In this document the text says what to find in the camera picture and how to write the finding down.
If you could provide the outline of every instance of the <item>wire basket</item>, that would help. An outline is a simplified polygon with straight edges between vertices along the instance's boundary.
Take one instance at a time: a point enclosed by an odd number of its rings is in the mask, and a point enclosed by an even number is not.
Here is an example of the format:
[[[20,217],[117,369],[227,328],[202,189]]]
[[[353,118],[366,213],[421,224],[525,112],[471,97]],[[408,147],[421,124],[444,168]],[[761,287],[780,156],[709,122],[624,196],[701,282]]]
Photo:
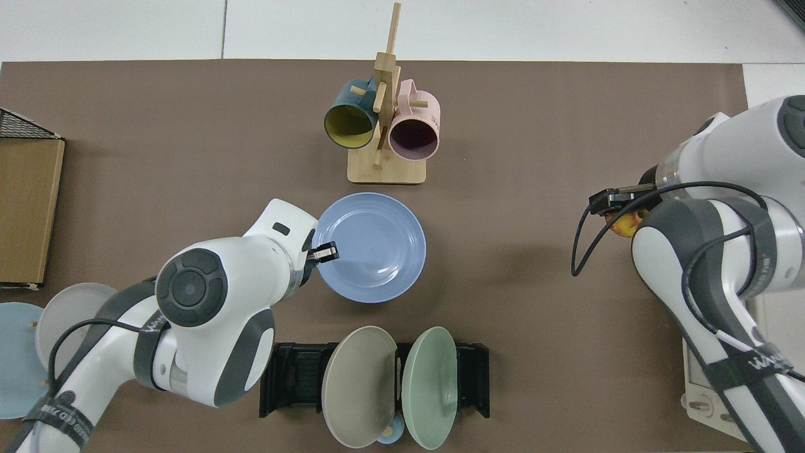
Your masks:
[[[0,109],[0,139],[62,139],[21,114]]]

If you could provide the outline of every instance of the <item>blue plate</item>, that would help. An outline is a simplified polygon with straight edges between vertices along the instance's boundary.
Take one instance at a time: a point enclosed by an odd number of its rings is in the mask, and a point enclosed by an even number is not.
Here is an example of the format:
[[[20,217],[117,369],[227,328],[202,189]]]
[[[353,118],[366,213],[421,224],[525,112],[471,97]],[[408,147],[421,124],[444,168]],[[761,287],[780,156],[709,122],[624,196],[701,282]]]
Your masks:
[[[36,329],[42,309],[22,302],[0,304],[0,418],[20,418],[45,395],[45,368],[36,355]]]
[[[320,264],[333,291],[374,304],[405,293],[425,265],[425,233],[414,213],[382,193],[343,197],[321,215],[314,244],[336,241],[338,260]]]

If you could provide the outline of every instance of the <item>blue mug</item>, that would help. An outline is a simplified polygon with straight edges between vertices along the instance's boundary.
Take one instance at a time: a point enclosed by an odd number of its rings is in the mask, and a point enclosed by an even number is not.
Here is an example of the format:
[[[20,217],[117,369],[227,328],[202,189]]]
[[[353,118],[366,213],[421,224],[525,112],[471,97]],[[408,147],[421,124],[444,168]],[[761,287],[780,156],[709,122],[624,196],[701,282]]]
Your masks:
[[[374,77],[348,81],[324,116],[327,137],[348,149],[369,144],[378,124],[378,114],[372,111],[377,94]]]

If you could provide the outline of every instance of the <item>orange object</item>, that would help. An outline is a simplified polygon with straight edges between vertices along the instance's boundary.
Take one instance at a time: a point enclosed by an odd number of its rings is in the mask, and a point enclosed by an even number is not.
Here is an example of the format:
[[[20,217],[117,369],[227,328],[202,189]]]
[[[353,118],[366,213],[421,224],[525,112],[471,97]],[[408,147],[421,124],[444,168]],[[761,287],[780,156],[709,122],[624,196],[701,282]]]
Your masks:
[[[637,212],[630,212],[623,217],[619,218],[614,225],[610,228],[610,230],[614,231],[616,235],[623,236],[625,238],[631,238],[634,236],[634,233],[638,231],[638,227],[640,226],[640,222],[649,214],[647,210],[639,210]],[[612,217],[615,216],[613,214],[607,214],[604,218],[606,219],[607,223],[612,220]]]

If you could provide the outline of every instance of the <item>green plate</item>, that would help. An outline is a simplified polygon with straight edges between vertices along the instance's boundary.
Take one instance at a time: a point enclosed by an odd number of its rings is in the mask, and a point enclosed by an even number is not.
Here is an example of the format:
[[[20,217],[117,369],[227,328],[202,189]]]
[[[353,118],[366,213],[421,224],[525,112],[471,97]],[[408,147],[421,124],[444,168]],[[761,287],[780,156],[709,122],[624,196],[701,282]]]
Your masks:
[[[439,448],[458,410],[458,353],[444,327],[416,339],[402,373],[402,416],[411,437],[427,450]]]

